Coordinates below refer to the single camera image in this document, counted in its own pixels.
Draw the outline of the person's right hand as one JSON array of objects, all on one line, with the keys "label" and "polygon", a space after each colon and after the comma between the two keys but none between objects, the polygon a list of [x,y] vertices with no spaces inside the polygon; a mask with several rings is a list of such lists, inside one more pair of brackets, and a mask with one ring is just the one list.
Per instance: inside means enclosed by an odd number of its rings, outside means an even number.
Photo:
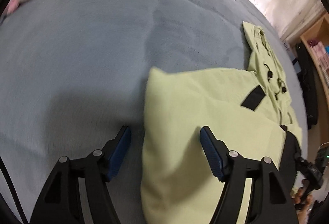
[{"label": "person's right hand", "polygon": [[307,193],[307,184],[292,189],[292,200],[295,205],[296,214],[299,218],[306,218],[311,212],[313,206],[313,196]]}]

